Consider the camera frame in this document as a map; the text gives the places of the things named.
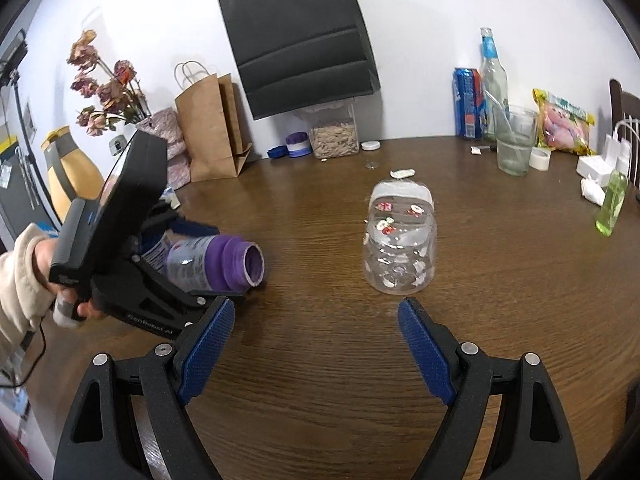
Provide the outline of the left hand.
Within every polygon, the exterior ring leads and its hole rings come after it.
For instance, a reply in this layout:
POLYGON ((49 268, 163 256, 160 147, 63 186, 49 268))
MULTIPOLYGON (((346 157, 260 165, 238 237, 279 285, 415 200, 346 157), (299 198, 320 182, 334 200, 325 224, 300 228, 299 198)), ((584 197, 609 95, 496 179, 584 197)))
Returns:
POLYGON ((55 238, 45 238, 40 240, 32 254, 32 268, 35 276, 42 287, 55 296, 61 297, 66 304, 72 304, 80 318, 95 318, 103 320, 106 315, 99 311, 91 300, 80 302, 75 289, 66 288, 59 284, 49 281, 51 264, 54 256, 54 250, 58 244, 55 238))

